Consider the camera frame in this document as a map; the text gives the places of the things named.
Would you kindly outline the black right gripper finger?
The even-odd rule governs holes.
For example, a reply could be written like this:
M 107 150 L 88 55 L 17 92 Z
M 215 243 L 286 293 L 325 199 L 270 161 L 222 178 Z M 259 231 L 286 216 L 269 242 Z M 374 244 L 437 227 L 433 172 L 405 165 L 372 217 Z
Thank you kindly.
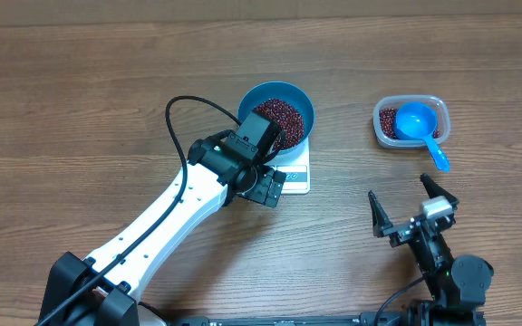
M 445 197 L 453 208 L 457 208 L 459 200 L 453 196 L 449 191 L 439 186 L 430 175 L 424 173 L 420 175 L 420 182 L 424 186 L 427 195 L 430 199 L 435 197 Z
M 393 223 L 387 216 L 382 204 L 373 191 L 368 192 L 368 199 L 372 211 L 372 233 L 375 237 L 389 236 L 393 230 Z

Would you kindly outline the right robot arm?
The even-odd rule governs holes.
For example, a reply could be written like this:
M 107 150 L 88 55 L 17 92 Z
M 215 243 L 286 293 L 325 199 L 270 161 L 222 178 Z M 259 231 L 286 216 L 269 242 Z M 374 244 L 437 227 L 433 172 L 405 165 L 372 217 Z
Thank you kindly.
M 392 223 L 377 196 L 370 191 L 372 233 L 387 237 L 392 247 L 407 245 L 415 258 L 421 277 L 387 299 L 373 315 L 371 325 L 484 325 L 484 313 L 478 310 L 486 302 L 494 268 L 479 256 L 452 255 L 442 232 L 456 224 L 459 200 L 439 186 L 428 174 L 420 176 L 429 199 L 420 204 L 420 212 L 408 222 Z M 429 300 L 413 300 L 404 312 L 386 308 L 419 283 L 425 283 Z

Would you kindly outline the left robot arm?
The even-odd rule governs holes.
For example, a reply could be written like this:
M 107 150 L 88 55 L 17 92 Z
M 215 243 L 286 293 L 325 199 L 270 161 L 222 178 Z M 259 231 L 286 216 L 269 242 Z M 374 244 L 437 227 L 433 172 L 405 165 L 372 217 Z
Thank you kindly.
M 274 207 L 285 173 L 268 166 L 279 125 L 251 112 L 236 130 L 196 140 L 170 186 L 127 228 L 81 260 L 52 267 L 41 325 L 162 325 L 141 303 L 150 280 L 186 236 L 233 197 Z

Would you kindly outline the blue plastic measuring scoop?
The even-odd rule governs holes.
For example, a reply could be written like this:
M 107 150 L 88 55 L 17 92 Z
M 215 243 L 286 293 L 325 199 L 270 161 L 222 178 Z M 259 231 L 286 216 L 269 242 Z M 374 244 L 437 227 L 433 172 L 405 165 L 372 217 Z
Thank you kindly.
M 433 137 L 437 126 L 434 110 L 421 102 L 408 102 L 398 109 L 393 129 L 399 139 L 423 141 L 436 168 L 450 172 L 450 161 Z

